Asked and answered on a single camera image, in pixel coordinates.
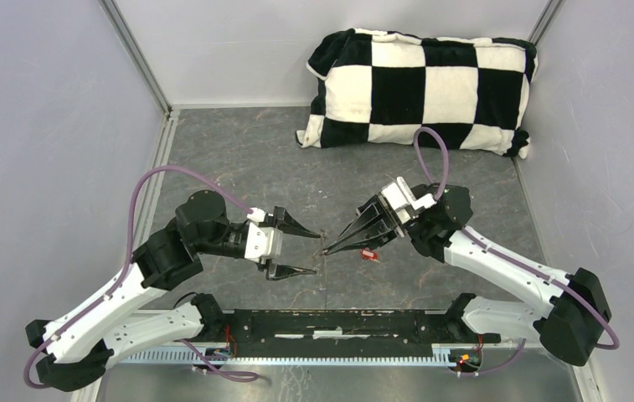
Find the silver metal key holder plate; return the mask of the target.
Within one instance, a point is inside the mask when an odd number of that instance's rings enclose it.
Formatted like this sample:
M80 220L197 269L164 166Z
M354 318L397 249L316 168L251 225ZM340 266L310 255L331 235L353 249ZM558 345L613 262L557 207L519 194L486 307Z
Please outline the silver metal key holder plate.
M318 262L319 272L322 278L322 284L320 287L323 296L323 308L327 308L328 304L328 277L327 277L327 257L324 255L325 247L327 246L327 232L324 229L319 230L320 240L319 249L315 253L315 259Z

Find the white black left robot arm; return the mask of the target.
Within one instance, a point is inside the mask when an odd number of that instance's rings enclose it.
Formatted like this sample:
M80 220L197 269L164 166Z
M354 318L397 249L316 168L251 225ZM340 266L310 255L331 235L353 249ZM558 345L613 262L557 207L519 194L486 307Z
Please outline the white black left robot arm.
M269 213L253 209L244 221L233 223L220 193L192 194L101 289L62 317L27 325L34 354L25 372L37 375L32 386L72 392L146 348L174 340L229 340L225 315L210 294L196 294L142 321L131 322L130 316L201 273L202 255L253 262L269 281L303 275L301 267L276 263L288 234L317 237L282 207Z

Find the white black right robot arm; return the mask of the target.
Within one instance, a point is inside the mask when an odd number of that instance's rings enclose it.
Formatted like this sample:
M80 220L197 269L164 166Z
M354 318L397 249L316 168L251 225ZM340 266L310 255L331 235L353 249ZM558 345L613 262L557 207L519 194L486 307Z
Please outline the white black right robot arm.
M594 350L614 350L611 309L599 277L580 267L562 271L523 257L485 237L469 224L468 188L437 184L408 187L397 178L358 207L357 217L322 250L374 251L407 237L422 256L461 268L515 296L493 301L466 296L461 310L446 317L447 335L465 342L475 334L533 339L573 366L588 363Z

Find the red tag key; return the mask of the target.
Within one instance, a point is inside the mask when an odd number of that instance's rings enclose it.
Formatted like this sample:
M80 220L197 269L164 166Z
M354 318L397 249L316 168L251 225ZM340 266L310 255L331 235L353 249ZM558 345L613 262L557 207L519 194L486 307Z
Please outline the red tag key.
M376 263L380 262L379 255L373 250L361 249L360 256L363 260L366 260L366 261L371 261Z

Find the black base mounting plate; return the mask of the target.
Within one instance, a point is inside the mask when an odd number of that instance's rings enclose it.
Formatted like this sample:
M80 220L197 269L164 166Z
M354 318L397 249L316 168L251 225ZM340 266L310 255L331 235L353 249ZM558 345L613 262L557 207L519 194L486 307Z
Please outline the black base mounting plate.
M240 358L429 357L434 344L499 343L451 310L234 310L197 342L235 346Z

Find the black white checkered pillow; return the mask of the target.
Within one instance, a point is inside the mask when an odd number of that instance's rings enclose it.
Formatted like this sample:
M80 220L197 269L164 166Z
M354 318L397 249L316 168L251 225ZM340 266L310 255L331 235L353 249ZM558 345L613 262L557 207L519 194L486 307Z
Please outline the black white checkered pillow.
M307 60L317 78L301 147L366 142L482 150L525 158L523 129L538 51L522 39L420 38L349 28L322 39Z

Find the aluminium frame rail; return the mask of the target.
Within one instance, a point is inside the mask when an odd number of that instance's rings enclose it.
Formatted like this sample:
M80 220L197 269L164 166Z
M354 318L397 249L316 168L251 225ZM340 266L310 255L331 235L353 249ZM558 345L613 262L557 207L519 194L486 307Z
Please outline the aluminium frame rail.
M538 341L549 348L583 348L595 343L588 339L589 336L597 337L600 334L597 325L591 331L587 330L588 316L576 307L559 306L551 312L550 317L542 317L522 303L490 301L466 294L457 299L446 311L448 310L458 312L462 321L476 334L494 333L501 340L525 338ZM224 313L214 317L205 327L220 319Z

